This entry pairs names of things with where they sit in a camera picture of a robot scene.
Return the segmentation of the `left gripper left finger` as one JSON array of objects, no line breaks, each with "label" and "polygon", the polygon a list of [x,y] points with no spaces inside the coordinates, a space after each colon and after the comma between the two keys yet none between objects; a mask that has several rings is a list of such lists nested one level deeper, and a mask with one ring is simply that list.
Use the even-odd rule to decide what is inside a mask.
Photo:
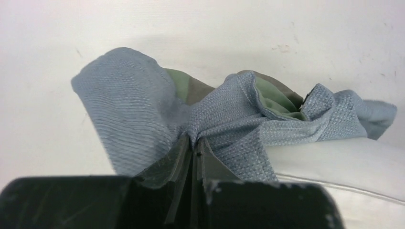
[{"label": "left gripper left finger", "polygon": [[136,176],[21,177],[0,195],[3,229],[186,229],[192,160],[182,136]]}]

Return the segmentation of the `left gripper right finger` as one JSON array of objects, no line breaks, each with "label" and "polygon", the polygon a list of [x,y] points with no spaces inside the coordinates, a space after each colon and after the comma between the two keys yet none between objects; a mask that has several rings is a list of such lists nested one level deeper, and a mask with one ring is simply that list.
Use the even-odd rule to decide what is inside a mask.
[{"label": "left gripper right finger", "polygon": [[302,182],[239,179],[202,138],[193,155],[193,226],[196,229],[342,229],[331,195]]}]

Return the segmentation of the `patchwork and blue pillowcase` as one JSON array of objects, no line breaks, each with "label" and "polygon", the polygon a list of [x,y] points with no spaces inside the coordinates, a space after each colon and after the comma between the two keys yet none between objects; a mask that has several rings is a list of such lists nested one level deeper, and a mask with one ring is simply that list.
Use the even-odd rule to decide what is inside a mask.
[{"label": "patchwork and blue pillowcase", "polygon": [[378,139],[397,108],[352,90],[321,84],[306,98],[280,90],[253,71],[229,75],[192,102],[195,79],[165,69],[130,48],[116,48],[72,81],[117,174],[135,176],[164,157],[181,137],[205,138],[238,177],[277,177],[267,146],[367,137]]}]

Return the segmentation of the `cream white pillow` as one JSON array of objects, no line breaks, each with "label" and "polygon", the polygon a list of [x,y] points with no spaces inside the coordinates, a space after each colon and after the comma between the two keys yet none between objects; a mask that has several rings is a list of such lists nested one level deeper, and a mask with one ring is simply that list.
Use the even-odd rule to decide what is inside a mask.
[{"label": "cream white pillow", "polygon": [[405,226],[405,152],[368,138],[269,146],[280,181],[322,185],[348,229]]}]

